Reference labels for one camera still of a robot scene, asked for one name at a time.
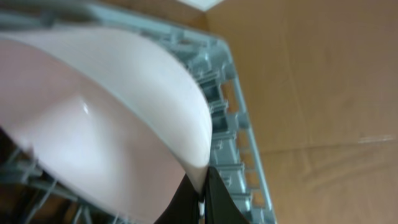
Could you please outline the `white pink bowl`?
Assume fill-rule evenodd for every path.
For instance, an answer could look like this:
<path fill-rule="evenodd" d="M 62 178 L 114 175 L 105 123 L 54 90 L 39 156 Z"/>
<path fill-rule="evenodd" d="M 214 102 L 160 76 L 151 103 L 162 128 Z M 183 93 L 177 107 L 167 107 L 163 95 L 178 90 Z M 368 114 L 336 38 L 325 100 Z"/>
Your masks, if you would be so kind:
<path fill-rule="evenodd" d="M 60 183 L 154 223 L 181 180 L 203 190 L 211 115 L 171 53 L 133 32 L 1 33 L 1 128 Z"/>

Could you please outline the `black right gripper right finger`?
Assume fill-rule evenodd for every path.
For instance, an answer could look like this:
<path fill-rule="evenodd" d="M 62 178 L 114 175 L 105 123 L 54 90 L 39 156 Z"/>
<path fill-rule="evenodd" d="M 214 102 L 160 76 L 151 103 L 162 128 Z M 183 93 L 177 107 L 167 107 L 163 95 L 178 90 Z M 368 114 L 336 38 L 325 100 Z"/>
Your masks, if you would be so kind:
<path fill-rule="evenodd" d="M 214 167 L 208 168 L 205 182 L 205 224 L 249 224 Z"/>

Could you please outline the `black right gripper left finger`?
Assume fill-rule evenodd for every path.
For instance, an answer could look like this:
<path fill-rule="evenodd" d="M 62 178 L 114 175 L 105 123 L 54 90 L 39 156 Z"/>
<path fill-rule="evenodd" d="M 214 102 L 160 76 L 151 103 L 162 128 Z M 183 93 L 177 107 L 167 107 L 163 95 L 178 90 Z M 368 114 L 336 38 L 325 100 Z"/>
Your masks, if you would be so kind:
<path fill-rule="evenodd" d="M 169 206 L 155 224 L 198 224 L 198 193 L 185 175 Z"/>

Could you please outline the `grey dishwasher rack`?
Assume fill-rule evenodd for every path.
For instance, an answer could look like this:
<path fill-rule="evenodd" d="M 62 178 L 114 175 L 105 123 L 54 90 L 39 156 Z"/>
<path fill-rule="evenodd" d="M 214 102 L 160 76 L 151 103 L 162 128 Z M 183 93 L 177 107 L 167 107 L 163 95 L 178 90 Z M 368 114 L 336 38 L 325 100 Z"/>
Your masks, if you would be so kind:
<path fill-rule="evenodd" d="M 250 223 L 277 224 L 238 73 L 221 38 L 99 1 L 1 1 L 1 24 L 55 27 L 74 19 L 138 32 L 179 58 L 200 83 L 213 123 L 210 164 Z"/>

